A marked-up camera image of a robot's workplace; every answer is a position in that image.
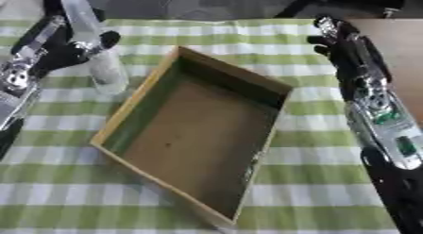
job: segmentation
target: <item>green checkered tablecloth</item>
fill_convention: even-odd
[[[1,21],[2,55],[33,22]],[[334,68],[305,41],[310,20],[108,21],[130,88],[173,45],[296,87],[237,233],[398,233],[361,166]],[[0,231],[42,234],[213,233],[159,193],[128,181],[88,145],[124,97],[99,95],[85,66],[46,78],[24,131],[0,164]]]

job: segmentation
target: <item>wooden box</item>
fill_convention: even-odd
[[[177,47],[91,144],[210,224],[233,226],[291,90]]]

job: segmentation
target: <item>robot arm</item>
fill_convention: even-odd
[[[108,31],[100,42],[70,42],[70,26],[60,0],[44,0],[46,16],[33,25],[0,65],[0,160],[14,142],[30,107],[38,100],[42,79],[51,71],[84,63],[112,48],[120,35]],[[95,10],[101,21],[101,11]]]
[[[392,76],[374,44],[348,22],[319,16],[311,36],[337,68],[348,125],[363,164],[401,233],[423,233],[423,133],[390,89]]]

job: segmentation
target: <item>wooden table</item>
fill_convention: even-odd
[[[423,125],[423,20],[352,20],[384,56],[394,89]]]

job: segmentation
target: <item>green stripe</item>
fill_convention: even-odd
[[[260,20],[237,20],[224,23],[208,23],[194,21],[151,21],[151,20],[117,20],[109,19],[107,26],[262,26],[262,25],[309,25],[311,19],[260,19]]]
[[[355,146],[350,131],[277,131],[272,147]]]
[[[91,101],[36,103],[29,113],[41,116],[75,116],[84,114],[111,116],[120,105],[120,102],[102,103]]]
[[[19,40],[20,37],[1,36],[0,37],[0,46],[11,47],[13,44],[15,44]]]
[[[385,208],[380,207],[247,207],[241,229],[393,229]]]
[[[343,115],[342,101],[286,102],[285,110],[291,115]]]
[[[334,75],[276,76],[277,79],[293,87],[337,87]]]
[[[28,27],[30,28],[37,21],[34,20],[0,20],[0,26],[2,27]]]
[[[196,218],[175,207],[5,206],[3,228],[173,229],[200,228]],[[245,207],[238,228],[256,229],[393,229],[385,208],[379,207]]]
[[[85,145],[95,131],[25,130],[16,144],[24,146],[80,146]],[[277,131],[272,147],[355,146],[350,131]]]
[[[263,165],[256,184],[368,184],[362,165]]]
[[[145,76],[132,76],[129,80],[130,88],[137,88],[144,81]],[[89,76],[47,77],[42,84],[44,89],[75,89],[94,87]]]
[[[293,87],[337,87],[338,81],[333,75],[275,76],[275,78]],[[129,87],[138,87],[144,76],[132,76]],[[47,77],[43,83],[45,89],[89,88],[93,82],[89,76]]]
[[[0,174],[2,183],[136,184],[126,175],[111,171],[107,165],[0,165]],[[362,165],[305,164],[263,165],[255,183],[368,184],[370,181]]]
[[[240,64],[328,64],[324,57],[318,55],[258,55],[258,54],[238,54],[238,55],[212,55],[216,59],[220,59],[235,65]],[[124,64],[146,64],[156,65],[162,59],[163,55],[124,55],[120,57]]]
[[[240,34],[211,34],[211,35],[133,35],[122,36],[120,45],[215,45],[232,43],[251,44],[307,44],[306,35],[275,34],[267,36]]]
[[[22,146],[85,146],[95,131],[22,131],[15,145]]]
[[[31,115],[61,116],[61,115],[99,115],[111,116],[121,105],[119,102],[104,103],[84,101],[79,103],[55,102],[37,103],[30,111]],[[335,101],[286,102],[285,111],[292,115],[342,115],[344,103]]]

